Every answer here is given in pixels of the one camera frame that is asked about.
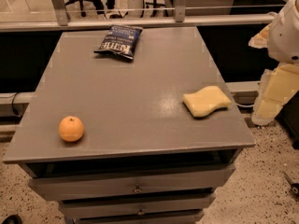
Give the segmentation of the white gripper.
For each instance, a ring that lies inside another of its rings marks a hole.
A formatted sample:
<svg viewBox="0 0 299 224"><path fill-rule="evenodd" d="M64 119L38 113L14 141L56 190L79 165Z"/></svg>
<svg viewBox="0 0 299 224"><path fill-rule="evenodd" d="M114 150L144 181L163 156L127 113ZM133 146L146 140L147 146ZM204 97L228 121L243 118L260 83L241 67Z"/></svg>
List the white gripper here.
<svg viewBox="0 0 299 224"><path fill-rule="evenodd" d="M270 25L249 41L256 49L268 49L268 55L281 62L273 71L266 69L253 106L251 120L266 126L299 91L299 0L289 0Z"/></svg>

